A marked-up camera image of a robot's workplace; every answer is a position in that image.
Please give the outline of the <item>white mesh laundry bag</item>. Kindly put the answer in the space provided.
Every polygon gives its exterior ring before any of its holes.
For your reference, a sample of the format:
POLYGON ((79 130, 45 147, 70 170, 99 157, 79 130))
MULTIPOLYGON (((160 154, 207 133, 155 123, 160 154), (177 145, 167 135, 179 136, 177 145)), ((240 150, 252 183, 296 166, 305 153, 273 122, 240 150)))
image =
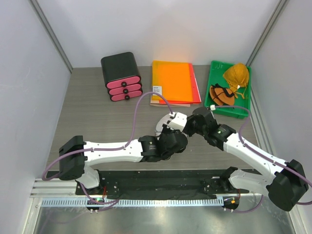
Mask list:
POLYGON ((163 130, 163 124, 168 124, 168 122, 171 122, 171 120, 175 117, 175 113, 169 113, 166 114, 164 117, 161 118, 161 120, 157 123, 155 128, 155 135, 158 137, 162 130, 163 130))

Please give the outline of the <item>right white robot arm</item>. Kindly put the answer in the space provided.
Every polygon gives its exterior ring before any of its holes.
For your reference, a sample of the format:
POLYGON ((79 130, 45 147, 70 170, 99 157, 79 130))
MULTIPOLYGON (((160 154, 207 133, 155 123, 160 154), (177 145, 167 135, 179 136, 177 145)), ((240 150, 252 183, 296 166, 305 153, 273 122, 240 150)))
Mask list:
POLYGON ((235 189, 248 190, 266 196, 278 208, 291 211, 302 205, 300 199, 309 189, 303 166, 296 160, 287 162, 245 140, 226 124, 217 123, 212 111, 197 108, 187 117, 183 132, 192 136, 201 135, 214 147, 243 160, 257 173, 248 173, 236 167, 228 168, 220 176, 220 187, 230 193, 235 189))

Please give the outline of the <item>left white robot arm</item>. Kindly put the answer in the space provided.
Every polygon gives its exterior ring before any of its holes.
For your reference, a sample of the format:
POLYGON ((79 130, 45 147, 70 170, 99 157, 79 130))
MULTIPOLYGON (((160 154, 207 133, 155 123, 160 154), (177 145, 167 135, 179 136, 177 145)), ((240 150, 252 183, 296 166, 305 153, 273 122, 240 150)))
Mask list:
POLYGON ((100 172, 93 165, 109 162, 159 162, 168 160, 175 153, 181 153, 188 144, 187 137, 180 130, 163 129, 160 136, 143 136, 134 139, 120 150, 104 151, 103 146, 118 147, 117 143, 94 143, 75 136, 59 150, 59 178, 75 180, 92 194, 100 194, 104 183, 100 172))

